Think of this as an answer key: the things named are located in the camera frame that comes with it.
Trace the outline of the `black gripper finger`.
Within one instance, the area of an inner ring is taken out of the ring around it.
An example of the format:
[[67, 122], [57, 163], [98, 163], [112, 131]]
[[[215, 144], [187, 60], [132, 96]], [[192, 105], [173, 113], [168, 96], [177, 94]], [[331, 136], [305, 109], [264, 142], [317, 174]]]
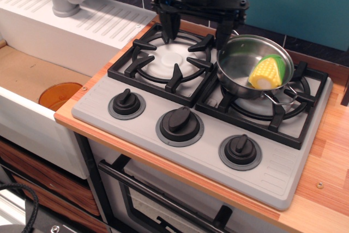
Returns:
[[236, 20], [235, 18], [224, 18], [217, 21], [216, 33], [215, 33], [215, 47], [217, 50], [222, 50], [233, 30], [236, 29]]
[[166, 36], [175, 40], [180, 28], [180, 9], [176, 6], [160, 4], [158, 15]]

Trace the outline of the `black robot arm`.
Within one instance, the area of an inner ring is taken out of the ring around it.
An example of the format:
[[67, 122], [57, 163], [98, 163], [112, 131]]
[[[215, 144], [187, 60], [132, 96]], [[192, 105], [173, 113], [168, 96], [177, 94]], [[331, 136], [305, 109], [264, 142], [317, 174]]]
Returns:
[[234, 29], [245, 23], [248, 0], [152, 0], [165, 36], [176, 39], [182, 15], [216, 22], [215, 47], [225, 47]]

